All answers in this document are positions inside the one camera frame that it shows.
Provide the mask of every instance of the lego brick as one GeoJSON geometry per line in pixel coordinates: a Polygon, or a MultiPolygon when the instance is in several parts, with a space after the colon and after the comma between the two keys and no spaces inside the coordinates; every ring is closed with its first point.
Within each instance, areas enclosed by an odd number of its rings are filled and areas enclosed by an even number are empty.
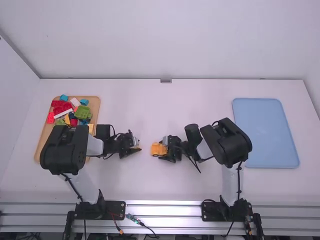
{"type": "Polygon", "coordinates": [[[55,121],[55,125],[66,125],[65,121],[62,118],[59,118],[55,121]]]}
{"type": "Polygon", "coordinates": [[[89,100],[83,98],[80,100],[80,103],[81,103],[81,105],[87,106],[89,104],[89,100]]]}
{"type": "Polygon", "coordinates": [[[74,116],[78,119],[85,120],[87,119],[88,115],[90,114],[90,108],[87,106],[78,106],[78,109],[74,113],[74,116]]]}
{"type": "Polygon", "coordinates": [[[46,123],[47,123],[47,124],[53,124],[53,123],[55,122],[54,115],[55,115],[55,114],[54,114],[52,111],[49,112],[48,117],[47,117],[47,119],[46,119],[46,123]]]}
{"type": "Polygon", "coordinates": [[[73,112],[69,112],[69,119],[77,119],[77,117],[75,116],[75,114],[73,112]]]}
{"type": "Polygon", "coordinates": [[[65,123],[66,123],[67,125],[71,125],[71,124],[70,124],[70,119],[69,119],[69,114],[66,114],[66,115],[64,116],[64,121],[65,121],[65,123]]]}
{"type": "Polygon", "coordinates": [[[65,104],[66,102],[65,101],[59,101],[59,100],[53,100],[51,102],[51,107],[59,107],[59,106],[62,106],[63,104],[65,104]]]}
{"type": "Polygon", "coordinates": [[[78,99],[76,99],[75,97],[70,99],[70,102],[73,104],[73,106],[76,108],[76,107],[79,107],[81,105],[81,103],[78,101],[78,99]]]}
{"type": "Polygon", "coordinates": [[[70,124],[72,127],[76,127],[78,125],[78,119],[70,119],[70,124]]]}
{"type": "Polygon", "coordinates": [[[65,101],[65,102],[68,101],[68,96],[62,94],[62,95],[60,96],[60,101],[65,101]]]}
{"type": "Polygon", "coordinates": [[[94,124],[93,123],[90,123],[90,124],[88,124],[88,127],[89,127],[89,134],[90,135],[94,135],[94,124]]]}
{"type": "Polygon", "coordinates": [[[66,114],[68,114],[68,113],[70,113],[70,112],[72,112],[72,111],[73,111],[73,109],[70,108],[70,109],[68,109],[68,110],[66,110],[66,111],[63,111],[63,112],[61,112],[61,113],[58,113],[57,115],[54,115],[54,119],[58,119],[58,118],[66,115],[66,114]]]}
{"type": "Polygon", "coordinates": [[[56,106],[53,108],[53,113],[54,115],[58,115],[64,111],[67,111],[69,109],[72,109],[72,105],[70,102],[63,102],[63,105],[61,106],[56,106]]]}

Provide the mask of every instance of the wooden tray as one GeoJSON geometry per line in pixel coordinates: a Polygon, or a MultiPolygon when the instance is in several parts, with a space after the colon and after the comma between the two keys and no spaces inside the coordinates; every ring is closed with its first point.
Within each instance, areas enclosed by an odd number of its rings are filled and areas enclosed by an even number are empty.
{"type": "MultiPolygon", "coordinates": [[[[80,101],[81,99],[87,99],[89,100],[89,104],[88,104],[88,107],[90,108],[90,112],[92,113],[92,118],[91,118],[91,121],[90,123],[91,124],[94,124],[93,126],[93,133],[95,134],[96,133],[96,125],[97,125],[97,119],[98,119],[98,113],[99,113],[99,108],[100,108],[100,98],[98,96],[68,96],[68,102],[70,101],[70,99],[72,98],[76,98],[78,99],[78,101],[80,101]]],[[[56,96],[54,99],[52,100],[59,100],[60,96],[56,96]]],[[[49,105],[49,112],[52,112],[53,111],[53,107],[49,105]]],[[[42,148],[44,147],[51,131],[52,131],[52,128],[55,126],[54,124],[48,124],[47,123],[47,117],[48,115],[46,116],[45,120],[44,120],[44,126],[43,126],[43,129],[42,129],[42,133],[41,133],[41,136],[40,136],[40,139],[39,139],[39,142],[38,142],[38,145],[36,147],[36,150],[35,150],[35,153],[34,153],[34,160],[37,162],[37,163],[40,163],[40,153],[42,151],[42,148]]]]}

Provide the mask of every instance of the light blue silicone mat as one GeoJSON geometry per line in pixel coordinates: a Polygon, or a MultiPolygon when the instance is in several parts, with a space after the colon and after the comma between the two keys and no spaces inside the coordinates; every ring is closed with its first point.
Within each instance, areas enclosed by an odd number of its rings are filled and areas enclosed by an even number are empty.
{"type": "Polygon", "coordinates": [[[236,98],[235,124],[251,139],[248,168],[294,169],[300,164],[281,102],[274,98],[236,98]]]}

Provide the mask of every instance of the black cable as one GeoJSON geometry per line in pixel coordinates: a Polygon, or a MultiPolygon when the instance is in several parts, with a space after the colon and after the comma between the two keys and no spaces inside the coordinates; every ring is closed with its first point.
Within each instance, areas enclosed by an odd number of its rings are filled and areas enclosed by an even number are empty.
{"type": "Polygon", "coordinates": [[[180,149],[182,151],[183,155],[185,155],[190,160],[190,162],[193,164],[193,166],[198,170],[198,172],[201,173],[201,171],[197,165],[197,162],[192,161],[191,156],[189,154],[187,154],[186,151],[182,147],[179,147],[179,146],[173,146],[173,147],[176,149],[180,149]]]}
{"type": "Polygon", "coordinates": [[[218,123],[219,121],[214,121],[212,124],[211,124],[211,127],[213,127],[216,123],[218,123]]]}
{"type": "Polygon", "coordinates": [[[113,129],[113,136],[116,135],[116,130],[115,130],[114,126],[112,126],[112,125],[110,125],[110,126],[111,126],[112,129],[113,129]]]}
{"type": "MultiPolygon", "coordinates": [[[[71,188],[73,189],[73,191],[77,195],[78,199],[80,199],[80,201],[83,203],[84,199],[82,198],[80,193],[77,191],[77,189],[75,188],[75,186],[71,182],[70,178],[67,175],[65,175],[64,173],[61,173],[61,175],[65,177],[65,181],[67,181],[70,184],[71,188]]],[[[84,225],[84,239],[87,239],[87,226],[86,226],[86,218],[85,217],[83,219],[83,225],[84,225]]]]}
{"type": "Polygon", "coordinates": [[[190,162],[191,162],[191,163],[193,164],[193,166],[198,170],[198,172],[201,173],[201,171],[200,171],[200,169],[199,169],[199,167],[198,167],[198,165],[197,165],[197,162],[196,162],[196,161],[193,162],[189,155],[185,155],[185,156],[190,160],[190,162]]]}
{"type": "Polygon", "coordinates": [[[104,159],[104,160],[109,159],[109,158],[111,158],[113,155],[114,155],[114,153],[111,153],[111,155],[109,155],[109,156],[104,156],[102,159],[104,159]]]}
{"type": "Polygon", "coordinates": [[[29,239],[29,238],[31,238],[31,237],[32,237],[32,235],[29,235],[29,236],[24,236],[24,237],[18,238],[18,239],[16,239],[16,240],[29,239]]]}
{"type": "Polygon", "coordinates": [[[139,223],[139,225],[149,229],[154,235],[154,236],[150,236],[149,234],[146,234],[144,237],[144,240],[146,239],[147,236],[151,239],[159,239],[160,238],[150,227],[146,226],[142,221],[139,223]]]}
{"type": "Polygon", "coordinates": [[[146,240],[147,237],[149,237],[149,238],[151,238],[151,239],[159,239],[159,238],[160,238],[159,236],[154,237],[154,236],[150,236],[149,234],[146,234],[146,235],[144,236],[144,239],[143,239],[143,240],[146,240]]]}
{"type": "Polygon", "coordinates": [[[32,235],[32,238],[31,238],[31,240],[32,239],[36,239],[36,240],[41,240],[41,238],[37,235],[37,232],[36,233],[33,233],[33,232],[30,232],[31,233],[31,235],[32,235]]]}
{"type": "Polygon", "coordinates": [[[26,239],[26,240],[28,240],[28,239],[30,239],[31,237],[31,239],[37,239],[37,240],[42,240],[41,239],[41,237],[40,237],[40,233],[41,232],[36,232],[35,234],[33,233],[33,232],[30,232],[31,233],[31,235],[28,235],[28,236],[24,236],[24,237],[21,237],[21,238],[18,238],[18,239],[15,239],[15,240],[23,240],[23,239],[26,239]]]}

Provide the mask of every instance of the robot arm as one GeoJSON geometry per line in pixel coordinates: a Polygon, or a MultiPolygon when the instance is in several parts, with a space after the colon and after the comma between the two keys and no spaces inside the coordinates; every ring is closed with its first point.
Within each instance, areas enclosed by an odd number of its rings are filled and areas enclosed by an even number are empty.
{"type": "Polygon", "coordinates": [[[212,153],[222,165],[222,194],[223,201],[233,206],[241,199],[243,186],[243,168],[241,164],[248,159],[252,151],[249,137],[229,118],[217,121],[216,125],[206,125],[200,128],[207,148],[197,148],[200,156],[212,153]]]}
{"type": "Polygon", "coordinates": [[[73,128],[57,125],[41,151],[41,167],[68,181],[81,196],[78,204],[95,205],[102,195],[86,172],[86,156],[103,157],[119,153],[119,157],[123,158],[141,150],[138,148],[139,140],[130,130],[110,136],[110,127],[108,124],[97,125],[96,136],[92,136],[86,125],[73,128]]]}

